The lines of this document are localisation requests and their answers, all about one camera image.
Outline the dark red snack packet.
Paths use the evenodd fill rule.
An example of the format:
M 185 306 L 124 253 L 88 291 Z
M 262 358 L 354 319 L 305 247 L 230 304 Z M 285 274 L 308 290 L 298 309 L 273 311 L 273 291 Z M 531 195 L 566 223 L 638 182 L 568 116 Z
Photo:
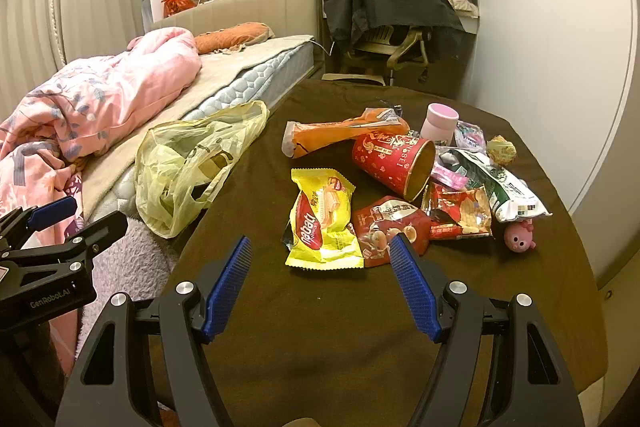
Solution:
M 352 225 L 366 268 L 390 263 L 390 243 L 404 234 L 413 250 L 423 256 L 430 243 L 431 219 L 415 205 L 395 196 L 385 196 L 356 210 Z

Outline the red gold snack wrapper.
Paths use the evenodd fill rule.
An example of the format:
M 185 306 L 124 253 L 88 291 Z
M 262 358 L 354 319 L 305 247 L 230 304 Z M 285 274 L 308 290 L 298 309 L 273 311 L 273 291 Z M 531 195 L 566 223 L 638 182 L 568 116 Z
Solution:
M 491 209 L 484 186 L 454 191 L 436 182 L 427 184 L 422 210 L 431 220 L 431 241 L 491 237 Z

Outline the yellow plastic trash bag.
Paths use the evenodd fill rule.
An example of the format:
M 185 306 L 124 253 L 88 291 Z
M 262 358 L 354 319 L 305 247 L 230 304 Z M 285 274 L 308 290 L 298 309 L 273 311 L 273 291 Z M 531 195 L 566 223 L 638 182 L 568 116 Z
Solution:
M 178 236 L 210 206 L 268 117 L 264 102 L 251 101 L 146 132 L 134 161 L 136 206 L 145 225 L 162 239 Z

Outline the yellow biscuit wrapper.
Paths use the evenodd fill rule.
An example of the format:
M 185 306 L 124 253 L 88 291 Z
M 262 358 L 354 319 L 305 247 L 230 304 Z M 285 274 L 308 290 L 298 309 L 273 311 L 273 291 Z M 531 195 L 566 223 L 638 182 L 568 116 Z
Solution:
M 291 178 L 299 192 L 288 220 L 292 246 L 285 264 L 314 271 L 363 269 L 350 225 L 355 185 L 332 168 L 294 168 Z

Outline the pink caterpillar toy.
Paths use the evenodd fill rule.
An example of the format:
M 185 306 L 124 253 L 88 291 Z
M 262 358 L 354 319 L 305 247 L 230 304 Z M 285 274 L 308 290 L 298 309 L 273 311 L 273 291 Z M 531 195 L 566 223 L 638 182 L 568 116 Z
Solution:
M 503 239 L 506 247 L 514 253 L 521 254 L 534 249 L 534 224 L 532 219 L 511 222 L 504 229 Z

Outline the pink pig snack wrapper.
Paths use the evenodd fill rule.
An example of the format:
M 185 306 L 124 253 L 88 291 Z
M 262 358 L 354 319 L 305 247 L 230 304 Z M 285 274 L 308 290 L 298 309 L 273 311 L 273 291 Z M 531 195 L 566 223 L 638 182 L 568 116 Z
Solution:
M 454 191 L 464 190 L 468 183 L 468 178 L 466 176 L 453 172 L 446 167 L 442 167 L 442 165 L 437 161 L 434 162 L 431 178 Z

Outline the red paper cup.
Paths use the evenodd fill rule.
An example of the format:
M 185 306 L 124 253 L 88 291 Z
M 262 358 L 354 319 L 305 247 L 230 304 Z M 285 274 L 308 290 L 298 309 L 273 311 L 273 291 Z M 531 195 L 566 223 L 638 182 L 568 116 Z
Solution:
M 355 140 L 352 160 L 407 202 L 424 190 L 435 164 L 435 144 L 411 135 L 369 132 Z

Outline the white green milk pouch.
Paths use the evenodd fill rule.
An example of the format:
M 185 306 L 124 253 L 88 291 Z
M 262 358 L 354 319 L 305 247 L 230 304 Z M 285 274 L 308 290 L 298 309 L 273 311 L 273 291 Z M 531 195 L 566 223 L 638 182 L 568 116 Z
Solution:
M 445 167 L 468 179 L 466 188 L 485 187 L 491 212 L 501 223 L 551 215 L 523 180 L 494 164 L 482 152 L 445 147 L 438 153 L 438 159 Z

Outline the purple candy wrapper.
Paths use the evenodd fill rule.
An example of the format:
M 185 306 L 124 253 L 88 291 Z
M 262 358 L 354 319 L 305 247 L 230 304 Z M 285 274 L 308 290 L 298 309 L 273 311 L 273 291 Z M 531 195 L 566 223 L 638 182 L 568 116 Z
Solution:
M 486 141 L 484 132 L 476 124 L 470 124 L 462 120 L 457 121 L 457 127 L 454 129 L 454 144 L 461 150 L 470 150 L 471 152 L 486 152 Z

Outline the orange snack wrapper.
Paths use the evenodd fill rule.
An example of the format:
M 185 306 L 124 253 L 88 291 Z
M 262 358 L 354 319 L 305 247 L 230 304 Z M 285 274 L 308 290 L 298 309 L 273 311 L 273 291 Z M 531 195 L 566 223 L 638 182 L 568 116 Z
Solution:
M 369 132 L 407 134 L 409 130 L 408 122 L 392 108 L 366 108 L 360 116 L 343 121 L 321 124 L 289 121 L 284 129 L 281 150 L 288 158 L 299 158 L 334 143 L 355 140 Z

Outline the pink floral quilt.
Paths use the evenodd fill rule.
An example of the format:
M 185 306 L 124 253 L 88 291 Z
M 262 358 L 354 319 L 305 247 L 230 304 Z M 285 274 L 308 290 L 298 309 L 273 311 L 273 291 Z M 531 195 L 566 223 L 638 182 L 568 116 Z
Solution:
M 28 92 L 1 125 L 1 211 L 82 201 L 82 162 L 184 91 L 201 68 L 191 31 L 160 28 L 117 55 L 78 58 Z

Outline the pink cylindrical jar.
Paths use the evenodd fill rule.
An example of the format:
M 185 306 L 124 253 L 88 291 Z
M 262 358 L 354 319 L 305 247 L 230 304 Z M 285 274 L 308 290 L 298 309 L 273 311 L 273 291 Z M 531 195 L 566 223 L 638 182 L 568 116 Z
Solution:
M 459 120 L 458 112 L 442 103 L 431 103 L 427 106 L 426 116 L 420 135 L 423 139 L 436 145 L 449 145 L 454 137 Z

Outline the beige window curtain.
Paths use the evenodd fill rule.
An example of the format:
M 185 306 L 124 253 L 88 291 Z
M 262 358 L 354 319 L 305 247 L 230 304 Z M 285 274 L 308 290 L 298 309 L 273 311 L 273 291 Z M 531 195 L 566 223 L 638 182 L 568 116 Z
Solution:
M 1 114 L 78 57 L 122 52 L 143 34 L 144 0 L 1 0 Z

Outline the orange pillow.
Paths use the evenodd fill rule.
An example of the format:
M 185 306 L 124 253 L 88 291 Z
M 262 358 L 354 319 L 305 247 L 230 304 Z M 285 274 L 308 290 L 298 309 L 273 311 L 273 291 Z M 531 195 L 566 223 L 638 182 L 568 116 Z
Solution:
M 247 22 L 230 28 L 204 32 L 194 38 L 199 54 L 235 51 L 274 37 L 271 28 L 264 23 Z

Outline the small red plastic bag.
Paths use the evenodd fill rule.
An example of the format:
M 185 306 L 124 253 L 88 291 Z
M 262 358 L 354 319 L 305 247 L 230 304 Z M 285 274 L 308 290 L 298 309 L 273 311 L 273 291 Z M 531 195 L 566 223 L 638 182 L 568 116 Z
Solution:
M 163 18 L 167 18 L 196 7 L 193 0 L 162 0 Z

